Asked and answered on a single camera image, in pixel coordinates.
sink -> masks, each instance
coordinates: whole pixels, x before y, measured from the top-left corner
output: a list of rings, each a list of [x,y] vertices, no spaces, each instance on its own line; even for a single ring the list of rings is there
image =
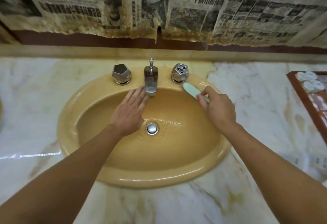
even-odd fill
[[[131,82],[125,86],[117,85],[111,75],[102,76],[69,99],[58,123],[58,140],[66,155],[107,125],[127,92],[144,84],[143,70],[132,68]],[[230,143],[206,119],[198,101],[171,80],[170,71],[159,68],[157,94],[144,110],[142,127],[117,144],[98,180],[134,188],[176,184],[209,171],[229,152]],[[199,90],[210,85],[193,74],[187,82]],[[154,135],[149,124],[157,127]]]

chrome drain stopper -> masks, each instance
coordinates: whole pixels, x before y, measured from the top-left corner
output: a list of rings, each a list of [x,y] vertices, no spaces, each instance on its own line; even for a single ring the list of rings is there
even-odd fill
[[[158,127],[155,123],[149,123],[146,127],[146,131],[149,135],[154,135],[158,132]]]

faucet spout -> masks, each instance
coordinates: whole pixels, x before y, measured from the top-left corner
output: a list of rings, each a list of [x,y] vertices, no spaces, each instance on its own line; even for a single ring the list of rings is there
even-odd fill
[[[145,93],[154,98],[158,85],[158,68],[153,66],[153,58],[150,58],[150,65],[144,68],[144,89]]]

scrub brush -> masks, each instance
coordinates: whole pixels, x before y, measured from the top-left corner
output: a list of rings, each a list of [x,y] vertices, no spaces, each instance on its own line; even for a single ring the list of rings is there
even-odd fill
[[[190,94],[195,99],[198,99],[197,95],[201,93],[201,91],[199,91],[195,86],[189,83],[184,83],[183,88],[188,94]],[[207,96],[204,96],[204,99],[206,100],[207,103],[210,102],[210,99]]]

hand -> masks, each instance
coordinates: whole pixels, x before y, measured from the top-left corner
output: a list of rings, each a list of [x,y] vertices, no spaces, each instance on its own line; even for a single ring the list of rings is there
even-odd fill
[[[138,131],[143,123],[142,113],[149,101],[149,96],[145,95],[143,89],[144,86],[140,86],[136,91],[131,89],[110,118],[109,125],[113,126],[121,137]]]
[[[203,97],[207,94],[210,98],[209,104]],[[207,86],[197,97],[207,118],[219,131],[236,123],[235,106],[226,94],[216,93],[212,87]]]

